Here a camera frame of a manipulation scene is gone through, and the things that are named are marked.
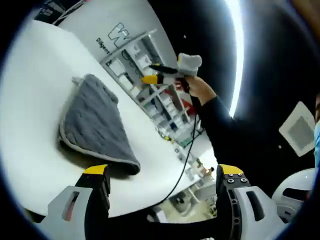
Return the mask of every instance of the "gray towel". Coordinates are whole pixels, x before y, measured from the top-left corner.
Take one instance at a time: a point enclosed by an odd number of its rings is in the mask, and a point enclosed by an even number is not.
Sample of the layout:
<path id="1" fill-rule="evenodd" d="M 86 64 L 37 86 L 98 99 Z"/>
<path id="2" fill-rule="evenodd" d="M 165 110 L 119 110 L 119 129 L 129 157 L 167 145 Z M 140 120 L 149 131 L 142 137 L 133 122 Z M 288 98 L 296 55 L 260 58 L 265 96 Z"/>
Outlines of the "gray towel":
<path id="1" fill-rule="evenodd" d="M 140 164 L 128 142 L 117 108 L 118 98 L 97 77 L 86 75 L 62 115 L 59 133 L 70 148 L 120 165 L 135 175 Z"/>

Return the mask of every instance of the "white table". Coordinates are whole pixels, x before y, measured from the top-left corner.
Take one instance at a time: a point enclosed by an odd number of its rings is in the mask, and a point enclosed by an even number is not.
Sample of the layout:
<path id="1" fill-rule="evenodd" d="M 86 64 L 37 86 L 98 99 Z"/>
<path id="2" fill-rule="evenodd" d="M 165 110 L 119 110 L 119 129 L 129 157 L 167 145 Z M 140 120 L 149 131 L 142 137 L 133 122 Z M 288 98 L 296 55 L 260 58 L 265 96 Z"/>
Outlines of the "white table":
<path id="1" fill-rule="evenodd" d="M 141 164 L 137 175 L 111 179 L 110 217 L 157 203 L 183 169 L 174 146 L 72 33 L 34 20 L 17 39 L 1 76 L 0 149 L 12 194 L 24 208 L 46 215 L 49 202 L 81 176 L 86 163 L 60 151 L 56 139 L 72 77 L 85 74 L 97 76 L 119 98 L 123 125 Z M 173 194 L 198 180 L 184 174 Z"/>

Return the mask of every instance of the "led light strip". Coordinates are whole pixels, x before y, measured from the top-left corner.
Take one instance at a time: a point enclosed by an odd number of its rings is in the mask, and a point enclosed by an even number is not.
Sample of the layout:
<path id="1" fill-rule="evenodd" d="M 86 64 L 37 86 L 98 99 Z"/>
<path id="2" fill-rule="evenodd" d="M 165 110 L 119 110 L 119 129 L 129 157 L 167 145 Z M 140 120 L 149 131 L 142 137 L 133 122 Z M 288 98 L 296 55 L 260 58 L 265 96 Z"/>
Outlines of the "led light strip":
<path id="1" fill-rule="evenodd" d="M 231 107 L 229 115 L 233 118 L 236 112 L 239 93 L 241 88 L 242 75 L 244 70 L 244 30 L 241 21 L 241 11 L 239 0 L 224 0 L 230 9 L 234 31 L 235 31 L 235 45 L 236 45 L 236 72 L 234 81 L 234 90 L 232 96 Z"/>

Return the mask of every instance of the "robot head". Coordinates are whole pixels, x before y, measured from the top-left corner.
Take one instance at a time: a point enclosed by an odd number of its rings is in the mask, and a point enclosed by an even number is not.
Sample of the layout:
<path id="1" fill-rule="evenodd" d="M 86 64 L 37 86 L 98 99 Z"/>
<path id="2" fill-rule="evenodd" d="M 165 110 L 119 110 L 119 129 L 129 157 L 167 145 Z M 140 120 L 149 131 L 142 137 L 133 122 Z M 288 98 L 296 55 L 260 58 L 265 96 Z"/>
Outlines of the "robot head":
<path id="1" fill-rule="evenodd" d="M 287 177 L 275 190 L 272 200 L 276 203 L 279 217 L 285 223 L 291 221 L 302 203 L 308 198 L 317 173 L 317 168 L 296 172 Z"/>

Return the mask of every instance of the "blue face mask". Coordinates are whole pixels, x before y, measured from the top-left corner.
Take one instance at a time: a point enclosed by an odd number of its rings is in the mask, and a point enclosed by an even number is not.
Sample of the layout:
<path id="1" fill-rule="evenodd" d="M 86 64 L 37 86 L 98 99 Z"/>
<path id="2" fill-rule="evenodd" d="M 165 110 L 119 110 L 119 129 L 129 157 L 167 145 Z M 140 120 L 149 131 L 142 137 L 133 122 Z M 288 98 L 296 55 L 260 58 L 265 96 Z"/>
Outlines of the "blue face mask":
<path id="1" fill-rule="evenodd" d="M 320 121 L 318 121 L 314 129 L 314 158 L 315 167 L 318 168 L 320 163 Z"/>

